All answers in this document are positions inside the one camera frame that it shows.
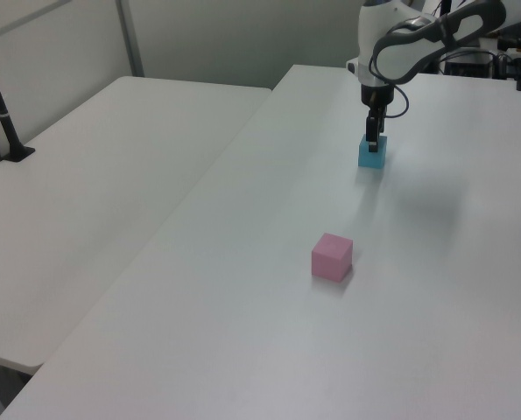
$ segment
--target white table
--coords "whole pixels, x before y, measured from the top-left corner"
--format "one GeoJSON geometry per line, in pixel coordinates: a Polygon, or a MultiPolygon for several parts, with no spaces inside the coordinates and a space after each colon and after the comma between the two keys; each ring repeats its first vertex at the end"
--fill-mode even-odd
{"type": "Polygon", "coordinates": [[[0,164],[0,364],[50,357],[269,93],[122,78],[0,164]]]}
{"type": "Polygon", "coordinates": [[[521,94],[405,90],[360,169],[358,82],[295,66],[2,419],[521,419],[521,94]]]}

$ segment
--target blue cube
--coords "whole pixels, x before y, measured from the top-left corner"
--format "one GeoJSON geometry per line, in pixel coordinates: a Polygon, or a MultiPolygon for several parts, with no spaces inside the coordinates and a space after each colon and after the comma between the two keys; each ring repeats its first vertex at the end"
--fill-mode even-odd
{"type": "Polygon", "coordinates": [[[386,138],[386,136],[379,136],[379,151],[371,153],[369,152],[369,142],[365,140],[366,136],[363,136],[362,142],[359,144],[357,165],[362,168],[383,169],[386,155],[386,138]]]}

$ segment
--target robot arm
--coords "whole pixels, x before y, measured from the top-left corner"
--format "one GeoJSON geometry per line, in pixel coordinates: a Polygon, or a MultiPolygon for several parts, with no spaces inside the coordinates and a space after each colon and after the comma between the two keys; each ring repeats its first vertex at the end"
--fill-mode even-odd
{"type": "Polygon", "coordinates": [[[518,22],[521,0],[475,0],[440,18],[401,0],[366,0],[359,17],[360,55],[348,63],[348,70],[362,83],[362,101],[370,107],[370,151],[378,151],[395,85],[410,81],[429,62],[470,40],[518,22]]]}

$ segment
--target table surface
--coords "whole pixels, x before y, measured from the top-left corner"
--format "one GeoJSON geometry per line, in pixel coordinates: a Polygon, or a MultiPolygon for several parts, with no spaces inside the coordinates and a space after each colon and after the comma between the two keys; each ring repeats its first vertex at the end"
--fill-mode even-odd
{"type": "Polygon", "coordinates": [[[0,164],[0,364],[48,359],[269,94],[122,78],[0,164]]]}
{"type": "Polygon", "coordinates": [[[295,66],[2,419],[521,419],[521,93],[405,91],[358,168],[356,78],[295,66]]]}

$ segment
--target white wall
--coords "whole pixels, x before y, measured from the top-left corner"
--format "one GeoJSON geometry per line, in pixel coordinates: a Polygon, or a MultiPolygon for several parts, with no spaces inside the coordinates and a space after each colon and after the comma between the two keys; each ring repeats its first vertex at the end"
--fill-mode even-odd
{"type": "Polygon", "coordinates": [[[0,33],[7,32],[11,26],[18,26],[32,16],[39,16],[44,10],[59,7],[68,0],[0,0],[0,33]]]}
{"type": "Polygon", "coordinates": [[[274,88],[293,64],[344,67],[364,0],[123,0],[147,77],[274,88]]]}
{"type": "Polygon", "coordinates": [[[123,75],[115,0],[72,0],[0,36],[0,88],[23,142],[123,75]]]}

